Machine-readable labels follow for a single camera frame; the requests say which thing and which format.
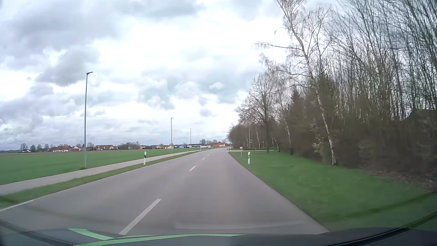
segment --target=grass verge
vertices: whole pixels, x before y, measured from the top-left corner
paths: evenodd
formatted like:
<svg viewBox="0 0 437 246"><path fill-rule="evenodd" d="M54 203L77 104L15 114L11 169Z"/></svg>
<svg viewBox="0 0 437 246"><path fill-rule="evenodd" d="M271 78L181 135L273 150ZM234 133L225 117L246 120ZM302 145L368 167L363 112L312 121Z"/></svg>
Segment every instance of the grass verge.
<svg viewBox="0 0 437 246"><path fill-rule="evenodd" d="M41 187L37 187L37 188L33 188L33 189L28 189L28 190L23 190L20 192L16 192L13 194L9 194L6 196L0 196L0 208L1 207L8 207L8 206L12 206L21 202L25 202L28 200L32 200L38 197L42 197L48 194L52 194L52 193L56 193L58 191L61 190L66 190L69 188L73 188L79 185L83 185L86 183L90 183L99 179L104 179L110 176L114 176L123 172L128 172L131 170L135 170L141 167L145 167L145 166L149 166L149 165L153 165L159 162L164 162L164 161L168 161L171 159L175 159L175 158L179 158L182 156L186 156L189 154L193 154L196 152L190 152L190 153L185 153L185 154L181 154L181 155L175 155L175 156L170 156L170 157L165 157L159 160L155 160L155 161L151 161L151 162L147 162L146 165L143 164L137 164L137 165L132 165L129 167L124 167L124 168L120 168L120 169L116 169L116 170L111 170L108 172L103 172L103 173L99 173L99 174L95 174L95 175L91 175L91 176L85 176L85 177L81 177L81 178L77 178L77 179L72 179L72 180L68 180L65 182L61 182L61 183L56 183L56 184L52 184L52 185L46 185L46 186L41 186Z"/></svg>
<svg viewBox="0 0 437 246"><path fill-rule="evenodd" d="M272 151L229 154L330 231L403 227L437 211L437 194L420 187ZM423 225L437 230L437 219Z"/></svg>

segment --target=asphalt road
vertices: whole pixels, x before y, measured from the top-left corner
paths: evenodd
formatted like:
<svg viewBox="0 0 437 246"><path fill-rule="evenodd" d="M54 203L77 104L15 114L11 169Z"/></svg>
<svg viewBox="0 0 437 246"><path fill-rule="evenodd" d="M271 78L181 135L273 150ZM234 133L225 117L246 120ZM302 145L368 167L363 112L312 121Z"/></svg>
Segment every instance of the asphalt road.
<svg viewBox="0 0 437 246"><path fill-rule="evenodd" d="M327 231L224 148L40 197L0 211L0 219L28 230L85 228L126 235Z"/></svg>

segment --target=sky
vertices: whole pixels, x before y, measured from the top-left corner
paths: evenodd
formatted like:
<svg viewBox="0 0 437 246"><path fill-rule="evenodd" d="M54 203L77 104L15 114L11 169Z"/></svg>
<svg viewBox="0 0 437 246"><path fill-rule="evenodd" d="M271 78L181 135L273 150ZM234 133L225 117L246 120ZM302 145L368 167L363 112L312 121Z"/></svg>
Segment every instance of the sky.
<svg viewBox="0 0 437 246"><path fill-rule="evenodd" d="M275 0L0 0L0 150L222 140L284 60Z"/></svg>

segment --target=side road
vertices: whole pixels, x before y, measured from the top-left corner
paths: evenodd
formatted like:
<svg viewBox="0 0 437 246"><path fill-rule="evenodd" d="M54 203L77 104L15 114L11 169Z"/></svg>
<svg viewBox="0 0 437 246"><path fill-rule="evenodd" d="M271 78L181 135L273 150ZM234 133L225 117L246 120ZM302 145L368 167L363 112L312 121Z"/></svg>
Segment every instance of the side road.
<svg viewBox="0 0 437 246"><path fill-rule="evenodd" d="M159 160L159 159L170 157L170 156L181 155L181 154L185 154L185 153L189 153L189 152L196 152L196 151L199 151L199 150L185 151L185 152L173 153L173 154L168 154L168 155L154 156L154 157L147 158L147 161L155 161L155 160ZM132 166L132 165L136 165L136 164L140 164L140 163L143 163L143 159L133 160L133 161L128 161L128 162L120 162L120 163L116 163L116 164L112 164L112 165L105 165L105 166L101 166L101 167L95 167L95 168L90 168L90 169L85 169L85 170L78 170L78 171L74 171L74 172L67 172L67 173L61 173L61 174L47 176L47 177L41 177L41 178L37 178L37 179L29 179L29 180L23 180L23 181L19 181L19 182L15 182L15 183L4 184L4 185L0 185L0 196L12 194L12 193L19 192L22 190L32 189L32 188L36 188L36 187L40 187L40 186L56 184L56 183L60 183L60 182L64 182L64 181L68 181L68 180L76 179L76 178L80 178L80 177L95 175L98 173L107 172L107 171L111 171L111 170L115 170L115 169L120 169L120 168Z"/></svg>

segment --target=tree trunk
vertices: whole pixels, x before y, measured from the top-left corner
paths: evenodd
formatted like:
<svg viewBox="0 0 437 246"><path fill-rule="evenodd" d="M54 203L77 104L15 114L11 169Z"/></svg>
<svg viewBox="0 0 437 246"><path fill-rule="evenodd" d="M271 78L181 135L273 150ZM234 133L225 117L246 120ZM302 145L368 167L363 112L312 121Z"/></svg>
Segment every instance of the tree trunk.
<svg viewBox="0 0 437 246"><path fill-rule="evenodd" d="M285 122L285 128L287 129L287 133L288 133L288 142L290 144L290 155L293 155L293 147L291 146L291 138L290 138L290 129L288 128L287 122Z"/></svg>
<svg viewBox="0 0 437 246"><path fill-rule="evenodd" d="M268 141L268 139L270 138L270 131L269 131L270 129L269 129L269 126L268 126L268 124L266 123L266 139L267 139L267 153L269 152L269 141Z"/></svg>
<svg viewBox="0 0 437 246"><path fill-rule="evenodd" d="M334 154L334 142L333 142L332 132L331 132L331 129L329 128L328 123L326 121L325 108L323 107L323 103L322 103L322 100L320 98L320 87L319 87L318 83L317 83L317 87L316 87L316 94L317 94L317 102L319 103L320 111L322 111L322 118L323 118L323 123L325 124L326 133L328 134L329 147L331 149L331 156L332 156L332 165L337 166L338 163L335 159L335 154Z"/></svg>
<svg viewBox="0 0 437 246"><path fill-rule="evenodd" d="M277 144L276 138L274 138L274 141L276 142L277 151L280 152L279 151L279 145Z"/></svg>
<svg viewBox="0 0 437 246"><path fill-rule="evenodd" d="M256 129L257 131L257 139L258 139L258 148L260 148L260 138L258 137L258 129Z"/></svg>

